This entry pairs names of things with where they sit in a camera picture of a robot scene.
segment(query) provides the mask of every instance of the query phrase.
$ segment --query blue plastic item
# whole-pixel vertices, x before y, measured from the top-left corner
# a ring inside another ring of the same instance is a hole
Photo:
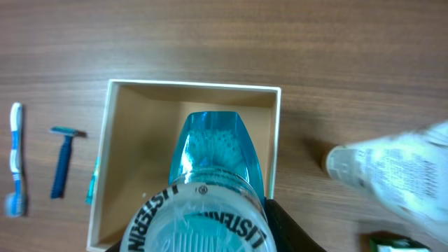
[[[237,112],[204,111],[187,117],[174,151],[169,185],[191,182],[246,191],[264,206],[260,164]]]
[[[120,251],[275,252],[258,158],[236,112],[187,117],[169,187],[134,215]]]
[[[62,144],[61,151],[59,152],[59,161],[57,162],[55,180],[53,182],[50,195],[50,198],[56,199],[64,196],[65,181],[69,171],[71,156],[71,141],[73,140],[73,137],[78,136],[80,132],[76,129],[66,127],[53,127],[50,132],[63,134],[65,136],[64,143]]]

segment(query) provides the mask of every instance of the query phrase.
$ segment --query wooden table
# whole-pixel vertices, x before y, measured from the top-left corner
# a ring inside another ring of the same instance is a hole
[[[366,223],[440,242],[331,181],[316,139],[370,139],[448,118],[448,2],[428,0],[0,0],[0,195],[9,112],[26,106],[29,216],[0,217],[0,251],[84,251],[85,205],[110,78],[283,89],[276,200],[328,251],[359,251]],[[62,137],[66,195],[50,200]]]

